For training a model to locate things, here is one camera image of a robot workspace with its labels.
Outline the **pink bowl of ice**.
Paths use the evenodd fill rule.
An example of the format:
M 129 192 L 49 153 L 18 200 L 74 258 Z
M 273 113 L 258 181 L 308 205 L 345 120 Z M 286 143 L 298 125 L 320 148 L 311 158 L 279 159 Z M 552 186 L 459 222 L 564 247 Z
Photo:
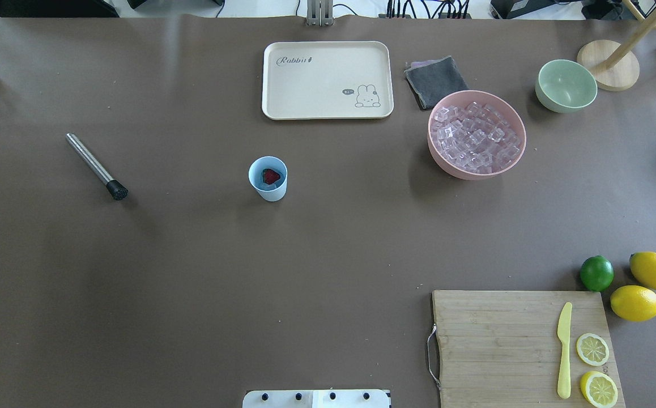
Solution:
M 431 111 L 427 144 L 435 163 L 459 179 L 487 179 L 519 163 L 526 130 L 506 101 L 485 91 L 457 91 Z

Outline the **yellow plastic knife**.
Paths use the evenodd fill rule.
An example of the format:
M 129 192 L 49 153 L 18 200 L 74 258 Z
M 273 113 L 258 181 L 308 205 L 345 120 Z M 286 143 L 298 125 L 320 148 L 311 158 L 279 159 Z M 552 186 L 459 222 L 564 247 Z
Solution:
M 566 302 L 560 312 L 557 322 L 557 338 L 561 343 L 559 372 L 557 375 L 557 395 L 562 400 L 567 400 L 572 392 L 571 386 L 571 366 L 570 366 L 570 331 L 572 320 L 573 305 Z

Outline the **green ceramic bowl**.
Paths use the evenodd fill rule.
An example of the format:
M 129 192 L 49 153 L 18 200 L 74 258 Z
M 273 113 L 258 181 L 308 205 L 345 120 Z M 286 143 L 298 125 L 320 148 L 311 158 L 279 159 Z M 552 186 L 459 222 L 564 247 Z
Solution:
M 597 81 L 584 66 L 567 59 L 546 62 L 538 72 L 535 94 L 555 113 L 573 113 L 587 108 L 597 98 Z

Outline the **wooden cutting board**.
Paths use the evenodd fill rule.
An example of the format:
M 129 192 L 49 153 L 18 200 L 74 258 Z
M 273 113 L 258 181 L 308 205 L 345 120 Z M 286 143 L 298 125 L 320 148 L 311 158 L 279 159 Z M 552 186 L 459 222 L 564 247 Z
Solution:
M 572 304 L 569 341 L 572 393 L 557 395 L 562 307 Z M 612 345 L 597 292 L 553 290 L 435 290 L 437 377 L 442 407 L 588 407 L 580 378 L 592 366 L 576 351 L 585 333 Z

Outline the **wooden mug tree stand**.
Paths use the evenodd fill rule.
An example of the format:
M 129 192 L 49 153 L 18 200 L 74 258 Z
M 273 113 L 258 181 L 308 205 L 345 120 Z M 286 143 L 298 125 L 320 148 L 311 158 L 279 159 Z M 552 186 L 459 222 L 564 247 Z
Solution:
M 656 8 L 643 16 L 631 1 L 623 1 L 623 5 L 638 21 L 629 39 L 622 44 L 595 40 L 585 44 L 577 54 L 577 62 L 590 72 L 601 90 L 625 91 L 637 82 L 640 64 L 632 50 L 651 30 L 656 30 Z

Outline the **green lime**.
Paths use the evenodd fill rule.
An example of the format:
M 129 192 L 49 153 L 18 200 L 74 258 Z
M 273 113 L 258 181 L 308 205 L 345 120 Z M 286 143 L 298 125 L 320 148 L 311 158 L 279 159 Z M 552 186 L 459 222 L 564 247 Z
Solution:
M 580 281 L 587 290 L 602 292 L 613 284 L 615 269 L 604 256 L 587 258 L 580 266 Z

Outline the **clear ice cube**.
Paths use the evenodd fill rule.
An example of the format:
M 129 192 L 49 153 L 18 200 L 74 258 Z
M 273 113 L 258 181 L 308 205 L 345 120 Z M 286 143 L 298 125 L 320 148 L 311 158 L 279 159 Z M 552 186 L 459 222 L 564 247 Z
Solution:
M 262 191 L 269 191 L 273 188 L 272 184 L 266 184 L 265 182 L 261 181 L 257 184 L 257 189 L 260 189 Z

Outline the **lemon half slice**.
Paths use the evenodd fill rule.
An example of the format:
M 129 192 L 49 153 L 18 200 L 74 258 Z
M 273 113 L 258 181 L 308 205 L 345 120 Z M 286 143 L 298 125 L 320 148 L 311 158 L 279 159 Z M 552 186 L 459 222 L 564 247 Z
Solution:
M 610 359 L 607 341 L 594 333 L 585 333 L 577 338 L 575 349 L 579 358 L 587 365 L 600 367 Z
M 595 370 L 585 372 L 580 377 L 580 392 L 587 403 L 594 407 L 614 407 L 620 398 L 613 379 Z

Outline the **light blue plastic cup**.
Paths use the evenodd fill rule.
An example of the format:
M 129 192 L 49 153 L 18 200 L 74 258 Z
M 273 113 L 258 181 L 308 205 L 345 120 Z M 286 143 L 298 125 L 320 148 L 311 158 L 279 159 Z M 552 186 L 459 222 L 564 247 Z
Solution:
M 285 163 L 279 158 L 258 158 L 250 166 L 248 178 L 252 187 L 266 201 L 280 201 L 286 194 L 288 171 Z

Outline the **beige rabbit tray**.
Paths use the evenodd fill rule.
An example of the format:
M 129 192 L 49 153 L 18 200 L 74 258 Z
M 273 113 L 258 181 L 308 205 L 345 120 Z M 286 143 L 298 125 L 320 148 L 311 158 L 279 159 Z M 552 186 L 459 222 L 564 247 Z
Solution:
M 379 41 L 276 42 L 263 54 L 262 111 L 272 120 L 374 119 L 394 109 Z

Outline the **whole yellow lemon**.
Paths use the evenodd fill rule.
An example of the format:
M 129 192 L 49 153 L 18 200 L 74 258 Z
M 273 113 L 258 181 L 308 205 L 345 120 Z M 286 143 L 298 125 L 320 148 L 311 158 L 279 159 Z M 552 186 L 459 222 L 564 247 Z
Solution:
M 629 322 L 645 322 L 656 317 L 656 292 L 640 285 L 624 285 L 610 296 L 610 307 Z
M 636 281 L 656 290 L 656 252 L 636 252 L 629 256 L 629 268 Z

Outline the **grey folded cloth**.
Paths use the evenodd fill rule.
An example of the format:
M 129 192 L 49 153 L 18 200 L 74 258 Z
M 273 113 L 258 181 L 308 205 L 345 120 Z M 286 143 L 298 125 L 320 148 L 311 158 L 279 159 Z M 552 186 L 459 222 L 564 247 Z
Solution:
M 432 109 L 445 96 L 469 89 L 450 55 L 438 60 L 411 62 L 404 75 L 420 109 Z

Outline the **red strawberry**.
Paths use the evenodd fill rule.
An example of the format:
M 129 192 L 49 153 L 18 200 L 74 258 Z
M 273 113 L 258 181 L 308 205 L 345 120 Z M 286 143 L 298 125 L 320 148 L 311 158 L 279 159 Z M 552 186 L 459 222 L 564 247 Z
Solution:
M 282 174 L 272 168 L 266 168 L 262 171 L 262 181 L 266 184 L 276 184 L 282 178 Z

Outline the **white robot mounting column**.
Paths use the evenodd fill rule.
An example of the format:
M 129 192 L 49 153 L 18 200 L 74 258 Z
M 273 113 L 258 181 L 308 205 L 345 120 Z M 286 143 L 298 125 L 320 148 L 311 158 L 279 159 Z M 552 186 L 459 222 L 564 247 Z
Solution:
M 379 388 L 252 390 L 242 407 L 391 407 L 389 390 Z

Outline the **steel muddler with black tip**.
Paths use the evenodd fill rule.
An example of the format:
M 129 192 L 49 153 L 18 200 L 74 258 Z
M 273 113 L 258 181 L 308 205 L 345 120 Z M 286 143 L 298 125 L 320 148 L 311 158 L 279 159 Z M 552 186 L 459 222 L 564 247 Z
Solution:
M 69 142 L 72 148 L 76 151 L 82 160 L 89 166 L 90 170 L 94 172 L 97 178 L 105 185 L 105 188 L 110 193 L 110 195 L 115 199 L 115 201 L 121 201 L 122 199 L 128 196 L 129 190 L 123 186 L 118 180 L 116 180 L 108 172 L 107 168 L 102 165 L 100 160 L 98 160 L 95 155 L 90 151 L 88 147 L 73 133 L 66 134 L 66 140 Z

